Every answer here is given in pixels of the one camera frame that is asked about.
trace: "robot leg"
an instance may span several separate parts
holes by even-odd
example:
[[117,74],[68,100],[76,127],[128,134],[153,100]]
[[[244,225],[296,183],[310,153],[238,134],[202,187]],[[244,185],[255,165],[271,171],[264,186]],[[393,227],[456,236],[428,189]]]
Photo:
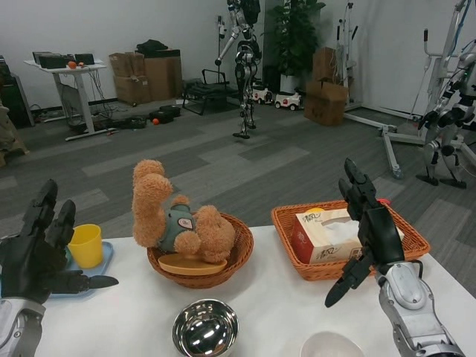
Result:
[[440,182],[442,184],[449,184],[451,186],[466,189],[466,183],[461,179],[460,160],[456,153],[456,149],[451,145],[451,140],[454,139],[459,131],[460,127],[454,123],[448,125],[447,130],[443,133],[441,154],[445,165],[451,174],[451,178],[441,179]]
[[246,121],[246,126],[249,129],[256,129],[256,125],[254,124],[254,101],[253,101],[253,82],[254,82],[254,76],[257,73],[257,66],[255,63],[251,63],[247,65],[249,71],[250,71],[250,76],[247,77],[247,81],[245,84],[245,92],[246,92],[246,103],[248,104],[248,119]]
[[239,132],[235,132],[233,136],[235,138],[241,138],[241,139],[249,139],[250,135],[248,135],[248,127],[247,127],[247,122],[248,122],[248,103],[247,103],[247,98],[248,95],[246,93],[246,83],[247,79],[250,76],[250,71],[249,68],[244,66],[241,62],[237,63],[237,66],[235,68],[235,76],[237,78],[237,85],[238,85],[238,95],[239,95],[239,105],[240,105],[240,112],[239,116],[242,118],[242,124],[241,124],[241,130]]
[[441,148],[441,153],[446,167],[451,174],[451,178],[442,178],[442,184],[449,184],[454,187],[466,189],[466,183],[461,179],[460,159],[456,153],[456,149],[452,145],[445,145]]
[[438,186],[438,180],[434,177],[434,171],[438,164],[438,151],[440,150],[440,144],[436,141],[440,130],[438,126],[431,126],[425,136],[425,146],[423,147],[423,158],[425,160],[426,175],[416,175],[416,178]]

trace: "white table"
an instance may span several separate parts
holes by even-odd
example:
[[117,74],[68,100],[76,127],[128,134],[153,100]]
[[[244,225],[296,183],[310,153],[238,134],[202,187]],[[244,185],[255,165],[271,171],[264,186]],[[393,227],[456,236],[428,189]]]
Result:
[[[368,278],[333,308],[324,299],[335,281],[308,282],[294,270],[274,227],[252,228],[254,252],[227,283],[186,289],[156,273],[132,238],[112,239],[108,274],[119,285],[83,299],[49,300],[36,356],[179,356],[171,330],[183,307],[201,298],[229,303],[239,318],[234,357],[298,357],[315,332],[356,342],[366,357],[399,357],[379,289]],[[476,356],[476,300],[430,255],[422,258],[440,320],[468,357]]]
[[[27,65],[32,65],[33,67],[38,68],[41,71],[53,74],[54,82],[57,86],[57,91],[58,91],[59,97],[61,97],[61,93],[62,93],[62,88],[61,88],[62,83],[61,83],[61,78],[60,78],[59,75],[60,74],[66,74],[66,75],[71,75],[71,76],[74,77],[74,79],[76,81],[76,84],[77,84],[77,90],[80,93],[81,109],[82,109],[82,112],[83,112],[84,121],[86,122],[86,127],[88,128],[88,132],[85,133],[85,134],[68,137],[68,138],[65,139],[66,141],[71,141],[71,140],[80,139],[80,138],[87,138],[88,136],[98,135],[98,134],[108,132],[109,130],[111,130],[111,129],[94,130],[94,123],[92,121],[91,112],[89,110],[88,95],[86,94],[86,90],[85,90],[84,82],[83,82],[83,77],[82,77],[82,75],[84,73],[90,73],[92,71],[96,71],[96,70],[99,70],[99,69],[106,68],[105,65],[101,64],[101,63],[103,63],[103,61],[98,60],[98,61],[96,61],[96,63],[94,65],[87,65],[84,68],[79,68],[78,67],[76,69],[70,69],[69,67],[46,69],[46,68],[42,68],[40,65],[36,64],[34,60],[28,60],[28,61],[24,61],[24,62]],[[63,109],[63,112],[66,115],[67,111],[65,110],[63,102],[61,102],[61,107]],[[62,120],[62,119],[66,119],[66,116],[62,116],[62,117],[58,117],[58,118],[51,118],[51,119],[45,120],[45,123],[50,122],[50,121]]]

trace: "gray carpet floor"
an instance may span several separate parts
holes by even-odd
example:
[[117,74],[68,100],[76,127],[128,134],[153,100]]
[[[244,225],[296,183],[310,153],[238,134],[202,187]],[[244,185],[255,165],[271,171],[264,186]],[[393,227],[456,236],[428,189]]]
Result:
[[[11,155],[0,168],[0,237],[19,230],[26,205],[49,178],[58,182],[60,201],[75,201],[77,224],[98,224],[105,238],[130,237],[132,170],[143,158],[162,161],[176,192],[188,195],[195,208],[213,204],[249,226],[270,225],[276,206],[340,199],[338,179],[344,177],[344,159],[351,157],[372,178],[378,196],[392,201],[431,243],[434,257],[476,296],[476,178],[463,174],[467,190],[424,184],[414,177],[424,171],[421,148],[395,144],[405,174],[396,180],[377,129],[349,120],[325,127],[302,112],[260,106],[258,129],[243,141],[231,136],[239,130],[236,110],[182,114],[171,124],[68,143],[64,138],[71,133],[64,121],[21,129],[30,154]],[[415,132],[400,118],[365,109],[356,114]],[[465,133],[468,141],[475,134]],[[448,175],[443,163],[437,172]]]

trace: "green shirt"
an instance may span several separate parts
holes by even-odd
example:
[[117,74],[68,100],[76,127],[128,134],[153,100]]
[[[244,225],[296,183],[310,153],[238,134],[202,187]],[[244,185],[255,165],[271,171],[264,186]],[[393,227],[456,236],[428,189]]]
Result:
[[158,247],[163,251],[175,251],[174,243],[181,232],[194,231],[195,219],[187,205],[172,206],[166,212],[166,228],[164,235],[158,242]]

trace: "round wicker basket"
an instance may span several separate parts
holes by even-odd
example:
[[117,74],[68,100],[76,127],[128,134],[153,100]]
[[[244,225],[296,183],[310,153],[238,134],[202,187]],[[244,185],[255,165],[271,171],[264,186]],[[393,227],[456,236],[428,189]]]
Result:
[[177,284],[191,289],[208,289],[224,283],[231,278],[238,269],[240,269],[251,256],[253,251],[253,235],[249,228],[239,219],[225,213],[221,213],[222,217],[228,220],[235,228],[235,246],[231,250],[230,258],[226,268],[220,273],[207,275],[203,277],[192,277],[187,275],[171,274],[163,270],[158,264],[158,258],[165,253],[158,248],[148,248],[147,257],[150,265],[167,279],[175,281]]

